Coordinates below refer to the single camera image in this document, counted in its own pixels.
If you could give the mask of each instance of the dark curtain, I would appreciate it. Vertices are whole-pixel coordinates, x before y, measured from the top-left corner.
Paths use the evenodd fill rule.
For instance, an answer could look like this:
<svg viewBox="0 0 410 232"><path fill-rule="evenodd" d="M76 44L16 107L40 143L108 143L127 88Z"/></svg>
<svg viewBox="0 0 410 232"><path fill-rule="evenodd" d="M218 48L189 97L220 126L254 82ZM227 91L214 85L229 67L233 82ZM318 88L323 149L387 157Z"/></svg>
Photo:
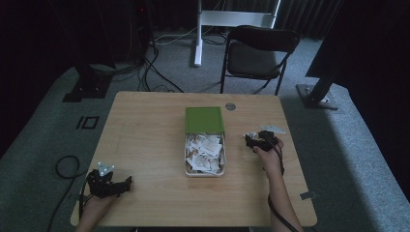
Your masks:
<svg viewBox="0 0 410 232"><path fill-rule="evenodd" d="M345 0L307 72L348 89L407 198L409 21L408 1Z"/></svg>

